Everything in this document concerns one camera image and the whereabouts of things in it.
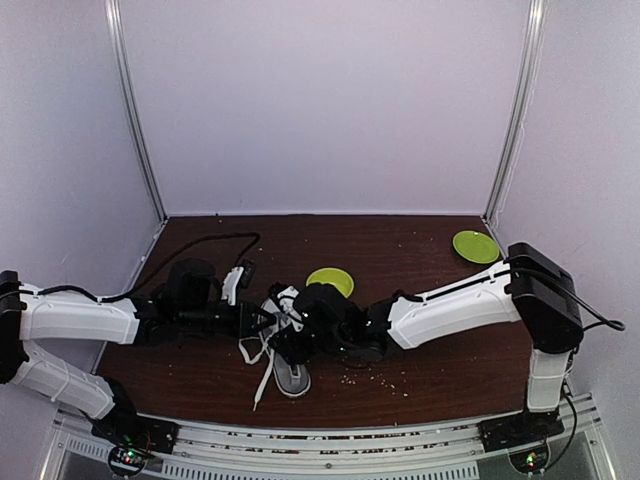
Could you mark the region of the white shoelace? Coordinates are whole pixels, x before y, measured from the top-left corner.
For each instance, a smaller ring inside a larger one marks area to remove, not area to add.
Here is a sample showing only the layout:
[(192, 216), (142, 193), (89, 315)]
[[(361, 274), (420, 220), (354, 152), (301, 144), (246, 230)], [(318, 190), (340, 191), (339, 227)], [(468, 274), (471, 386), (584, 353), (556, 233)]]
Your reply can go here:
[[(274, 372), (275, 352), (270, 346), (269, 341), (280, 331), (282, 325), (283, 314), (275, 313), (275, 322), (272, 325), (261, 330), (256, 336), (241, 338), (237, 342), (238, 350), (246, 365), (256, 365), (262, 360), (266, 361), (266, 367), (253, 396), (253, 411), (257, 410), (267, 384)], [(259, 344), (259, 349), (255, 354), (251, 354), (247, 348), (247, 344), (251, 342)]]

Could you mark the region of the grey canvas sneaker red sole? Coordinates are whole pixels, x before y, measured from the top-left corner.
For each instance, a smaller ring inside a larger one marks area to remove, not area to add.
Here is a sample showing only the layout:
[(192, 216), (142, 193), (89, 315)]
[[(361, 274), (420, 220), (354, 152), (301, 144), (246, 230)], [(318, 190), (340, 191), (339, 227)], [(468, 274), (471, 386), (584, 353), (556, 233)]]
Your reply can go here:
[(257, 399), (261, 399), (261, 395), (266, 388), (267, 381), (274, 376), (276, 386), (279, 391), (286, 397), (297, 399), (304, 396), (311, 388), (311, 376), (304, 365), (289, 365), (284, 358), (268, 345), (268, 340), (276, 333), (282, 332), (286, 327), (292, 325), (292, 320), (282, 311), (280, 311), (272, 300), (265, 300), (262, 308), (276, 317), (276, 323), (271, 325), (259, 333), (259, 338), (264, 347), (264, 352), (268, 356), (268, 366), (265, 375), (258, 388)]

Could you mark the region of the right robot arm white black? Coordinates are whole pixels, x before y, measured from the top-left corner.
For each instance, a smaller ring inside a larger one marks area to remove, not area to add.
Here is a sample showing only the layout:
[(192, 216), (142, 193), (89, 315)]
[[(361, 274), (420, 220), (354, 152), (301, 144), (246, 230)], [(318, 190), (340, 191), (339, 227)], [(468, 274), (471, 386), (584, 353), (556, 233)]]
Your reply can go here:
[(284, 323), (269, 345), (291, 366), (319, 352), (373, 362), (441, 337), (523, 322), (532, 353), (526, 409), (512, 430), (526, 442), (550, 426), (571, 353), (584, 338), (573, 277), (525, 242), (476, 275), (424, 293), (398, 291), (365, 309), (321, 283), (302, 290), (275, 284), (264, 308)]

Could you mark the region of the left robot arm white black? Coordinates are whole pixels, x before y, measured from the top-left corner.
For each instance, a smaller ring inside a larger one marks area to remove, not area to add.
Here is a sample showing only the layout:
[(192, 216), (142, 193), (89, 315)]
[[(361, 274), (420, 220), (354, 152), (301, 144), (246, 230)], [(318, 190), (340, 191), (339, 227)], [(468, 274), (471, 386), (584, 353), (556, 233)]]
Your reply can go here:
[(72, 405), (123, 444), (137, 442), (144, 424), (123, 388), (85, 372), (39, 346), (42, 339), (97, 340), (156, 346), (180, 336), (222, 334), (244, 339), (276, 322), (274, 314), (241, 300), (254, 266), (244, 261), (218, 280), (199, 259), (174, 263), (150, 295), (98, 297), (71, 285), (37, 289), (14, 271), (1, 274), (1, 381)]

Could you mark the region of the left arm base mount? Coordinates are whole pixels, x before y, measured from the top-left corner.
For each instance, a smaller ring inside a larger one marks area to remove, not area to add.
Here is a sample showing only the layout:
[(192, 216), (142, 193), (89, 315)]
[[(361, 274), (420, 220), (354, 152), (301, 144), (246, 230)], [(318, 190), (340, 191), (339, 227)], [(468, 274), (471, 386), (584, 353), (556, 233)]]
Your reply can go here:
[(179, 425), (140, 415), (124, 391), (114, 393), (114, 406), (102, 419), (91, 419), (92, 434), (115, 446), (141, 452), (171, 454)]

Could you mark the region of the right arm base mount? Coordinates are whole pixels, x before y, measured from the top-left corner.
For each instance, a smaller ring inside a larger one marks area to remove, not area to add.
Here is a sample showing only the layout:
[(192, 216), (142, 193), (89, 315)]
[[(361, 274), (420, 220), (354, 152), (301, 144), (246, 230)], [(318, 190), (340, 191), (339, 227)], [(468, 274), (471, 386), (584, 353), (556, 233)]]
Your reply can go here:
[(523, 411), (483, 420), (478, 424), (480, 440), (485, 452), (512, 449), (539, 442), (564, 432), (564, 424), (559, 409), (551, 412), (534, 413)]

